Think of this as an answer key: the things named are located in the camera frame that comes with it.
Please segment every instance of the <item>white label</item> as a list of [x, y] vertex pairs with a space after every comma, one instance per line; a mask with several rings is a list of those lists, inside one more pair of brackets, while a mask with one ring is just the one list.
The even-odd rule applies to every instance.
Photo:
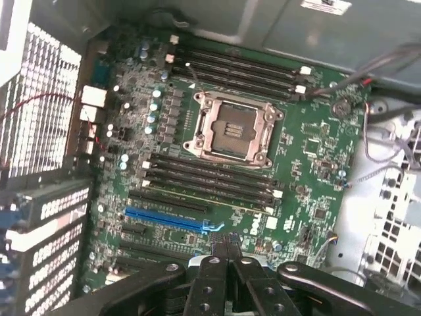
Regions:
[[332, 4], [327, 4], [329, 1], [323, 0], [304, 0], [301, 3], [303, 8], [322, 11], [334, 15], [343, 15], [347, 12], [348, 8], [352, 5], [350, 2], [342, 0], [330, 0]]

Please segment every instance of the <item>perforated metal panel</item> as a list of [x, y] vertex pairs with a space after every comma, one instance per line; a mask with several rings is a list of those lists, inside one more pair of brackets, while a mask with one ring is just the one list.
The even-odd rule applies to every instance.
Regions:
[[6, 111], [44, 93], [65, 95], [35, 99], [1, 126], [1, 157], [10, 177], [61, 168], [81, 56], [29, 24], [20, 74], [3, 89]]

